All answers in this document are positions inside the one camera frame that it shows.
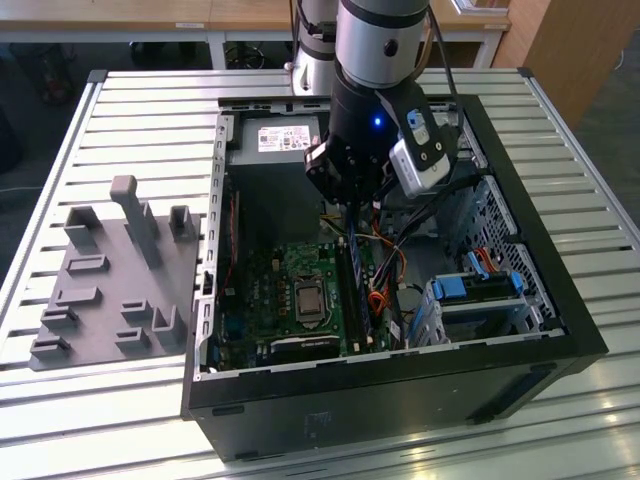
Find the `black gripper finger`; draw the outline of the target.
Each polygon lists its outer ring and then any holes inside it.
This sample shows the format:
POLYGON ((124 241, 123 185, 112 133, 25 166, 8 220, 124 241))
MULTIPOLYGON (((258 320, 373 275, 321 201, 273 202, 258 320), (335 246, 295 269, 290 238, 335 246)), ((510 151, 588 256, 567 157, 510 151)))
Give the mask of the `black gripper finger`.
POLYGON ((354 179, 344 168, 335 166, 327 142, 311 145, 305 150, 305 174, 325 201, 342 207, 345 232, 354 234, 354 179))
POLYGON ((359 206, 379 201, 395 186, 395 171, 390 162, 370 162, 359 189, 359 206))

